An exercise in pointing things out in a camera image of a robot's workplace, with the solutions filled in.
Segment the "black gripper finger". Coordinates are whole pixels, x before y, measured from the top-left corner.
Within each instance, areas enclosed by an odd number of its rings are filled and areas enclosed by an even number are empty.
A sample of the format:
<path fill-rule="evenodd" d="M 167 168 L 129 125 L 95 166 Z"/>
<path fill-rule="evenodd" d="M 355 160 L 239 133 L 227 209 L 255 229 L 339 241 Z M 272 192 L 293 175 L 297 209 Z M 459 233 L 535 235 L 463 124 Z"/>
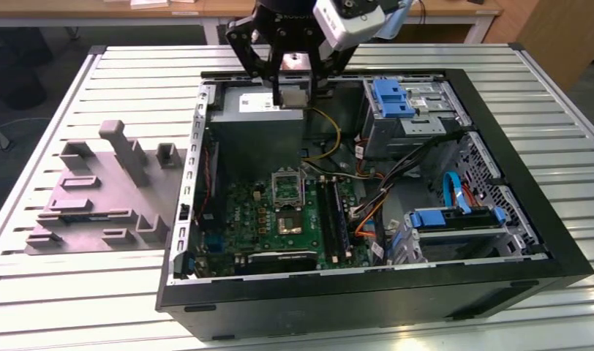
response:
<path fill-rule="evenodd" d="M 329 76 L 337 76 L 344 71 L 344 68 L 352 58 L 356 50 L 356 46 L 349 47 L 343 51 L 332 51 L 327 58 L 321 57 L 319 52 L 320 45 L 327 45 L 327 41 L 323 40 L 319 44 L 315 40 L 308 40 L 308 61 L 311 67 L 309 84 L 308 84 L 308 106 L 315 104 L 316 92 L 320 86 L 327 84 L 327 78 Z"/>
<path fill-rule="evenodd" d="M 252 47 L 251 39 L 257 32 L 269 44 L 268 58 L 261 59 Z M 231 22 L 225 32 L 229 46 L 239 58 L 243 69 L 251 78 L 260 78 L 272 90 L 272 102 L 281 105 L 279 91 L 279 70 L 284 51 L 279 47 L 279 30 L 269 23 L 256 23 L 255 20 L 237 20 Z"/>

